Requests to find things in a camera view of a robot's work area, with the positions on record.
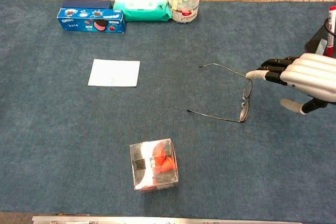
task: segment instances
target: eyeglass temple arm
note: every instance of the eyeglass temple arm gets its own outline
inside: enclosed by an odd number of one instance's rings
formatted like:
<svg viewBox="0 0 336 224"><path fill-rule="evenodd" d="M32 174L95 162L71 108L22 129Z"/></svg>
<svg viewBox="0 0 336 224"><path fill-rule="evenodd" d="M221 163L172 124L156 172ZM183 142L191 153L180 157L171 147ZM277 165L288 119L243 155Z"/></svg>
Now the eyeglass temple arm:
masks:
<svg viewBox="0 0 336 224"><path fill-rule="evenodd" d="M209 63L209 64L201 65L199 68L204 68L204 67L211 66L211 65L216 65L216 66L225 68L226 70L229 70L229 71L231 71L231 72L233 72L233 73L236 73L236 74L238 74L238 75L240 75L240 76L242 76L242 77L244 77L244 78L246 77L246 76L243 75L242 73L239 73L239 72L237 72L237 71L235 71L235 70L233 70L233 69L231 69L231 68L225 67L225 66L220 65L220 64L217 64L217 63Z"/></svg>
<svg viewBox="0 0 336 224"><path fill-rule="evenodd" d="M192 113L195 113L195 114L198 114L198 115L203 115L203 116L206 116L208 118L214 118L214 119L219 119L219 120L223 120L223 121L229 121L229 122L235 122L235 123L241 123L242 121L236 121L236 120L230 120L230 119L225 119L225 118L218 118L216 116L212 116L212 115L207 115L207 114L203 114L203 113L199 113L199 112L196 112L196 111L193 111L193 110L189 110L187 109L188 112L192 112Z"/></svg>

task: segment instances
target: label on jar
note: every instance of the label on jar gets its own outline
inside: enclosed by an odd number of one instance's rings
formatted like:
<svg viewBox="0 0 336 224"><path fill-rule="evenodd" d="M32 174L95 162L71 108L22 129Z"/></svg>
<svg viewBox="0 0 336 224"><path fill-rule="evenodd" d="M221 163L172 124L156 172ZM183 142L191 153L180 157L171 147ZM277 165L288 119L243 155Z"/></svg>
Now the label on jar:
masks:
<svg viewBox="0 0 336 224"><path fill-rule="evenodd" d="M188 23L193 21L198 13L198 6L195 7L193 10L173 10L171 8L172 18L174 21L178 23Z"/></svg>

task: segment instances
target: eyeglass frame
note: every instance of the eyeglass frame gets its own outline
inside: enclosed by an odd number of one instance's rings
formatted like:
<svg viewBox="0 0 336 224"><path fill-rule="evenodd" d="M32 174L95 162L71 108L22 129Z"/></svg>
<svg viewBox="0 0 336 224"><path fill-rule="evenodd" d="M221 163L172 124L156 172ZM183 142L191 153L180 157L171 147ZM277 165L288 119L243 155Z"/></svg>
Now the eyeglass frame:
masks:
<svg viewBox="0 0 336 224"><path fill-rule="evenodd" d="M237 72L237 71L235 71L235 70L233 70L233 69L231 69L231 68L228 68L228 67L226 67L226 66L223 66L223 65L220 65L220 64L217 64L217 63L209 63L209 64L201 65L201 66L199 66L199 68L204 68L204 67L211 66L211 65L216 65L216 66L225 68L225 69L227 69L227 70L229 70L229 71L231 71L231 72L233 72L233 73L235 73L235 74L237 74L237 75L239 75L239 76L244 77L244 78L247 80L247 83L246 83L245 86L244 86L243 94L244 94L244 90L245 90L245 88L247 87L247 85L248 85L249 83L251 83L251 90L250 90L249 94L248 94L247 97L245 97L245 98L244 98L244 96L243 96L243 103L241 104L241 105L242 105L242 110L240 111L239 120L231 120L231 119L219 118L219 117L217 117L217 116L212 116L212 115L203 114L203 113L200 113L200 112L197 112L197 111L193 111L193 110L190 110L190 109L187 109L187 111L188 111L188 112L195 113L195 114L198 114L198 115L203 115L203 116L206 116L206 117L208 117L208 118L214 118L214 119L223 120L223 121L228 121L228 122L235 122L235 123L244 123L244 122L246 122L247 117L248 117L248 113L249 113L249 110L250 110L250 106L249 106L249 100L250 100L250 99L249 99L249 98L250 98L250 96L251 96L251 94L252 94L252 89L253 89L253 81L252 81L252 79L248 79L248 78L246 78L246 76L243 75L242 73L239 73L239 72ZM244 107L245 107L246 105L248 105L247 112L246 112L246 116L245 116L245 118L244 118L243 120L240 120L240 118L241 118L241 113L243 112L243 109L244 109Z"/></svg>

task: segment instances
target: pen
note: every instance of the pen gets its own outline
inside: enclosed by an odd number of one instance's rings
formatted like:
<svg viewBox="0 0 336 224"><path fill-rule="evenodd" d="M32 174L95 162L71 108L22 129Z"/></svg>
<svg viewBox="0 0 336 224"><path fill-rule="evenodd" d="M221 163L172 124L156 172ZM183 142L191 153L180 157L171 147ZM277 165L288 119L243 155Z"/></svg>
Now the pen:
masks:
<svg viewBox="0 0 336 224"><path fill-rule="evenodd" d="M335 20L336 20L336 6L331 6L329 8L328 24L329 29L335 32ZM332 57L334 51L334 36L328 33L328 43L326 56Z"/></svg>

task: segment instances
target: eyeglasses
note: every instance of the eyeglasses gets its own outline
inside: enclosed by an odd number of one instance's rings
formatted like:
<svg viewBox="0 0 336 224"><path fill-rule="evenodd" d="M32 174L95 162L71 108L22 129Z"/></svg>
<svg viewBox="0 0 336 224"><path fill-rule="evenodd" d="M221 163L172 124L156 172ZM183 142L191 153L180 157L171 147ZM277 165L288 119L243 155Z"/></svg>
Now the eyeglasses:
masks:
<svg viewBox="0 0 336 224"><path fill-rule="evenodd" d="M222 68L225 68L235 74L238 74L239 76L242 76L245 78L245 75L235 71L235 70L232 70L228 67L225 67L225 66L222 66L220 64L217 64L217 63L210 63L210 64L206 64L206 65L202 65L200 66L199 68L204 68L204 67L207 67L207 66L211 66L211 65L216 65L216 66L219 66L219 67L222 67ZM241 107L242 107L242 110L240 112L240 116L239 116L239 120L231 120L231 119L225 119L225 118L219 118L217 116L212 116L212 115L207 115L207 114L203 114L203 113L200 113L200 112L196 112L196 111L193 111L193 110L187 110L189 112L192 112L192 113L195 113L195 114L198 114L198 115L203 115L203 116L206 116L208 118L214 118L214 119L219 119L219 120L224 120L224 121L230 121L230 122L235 122L235 123L244 123L247 119L247 116L248 116L248 112L249 112L249 108L250 108L250 103L249 103L249 98L251 96L251 93L252 93L252 87L253 87L253 82L252 80L250 79L247 79L247 82L244 86L244 89L243 89L243 102L241 103Z"/></svg>

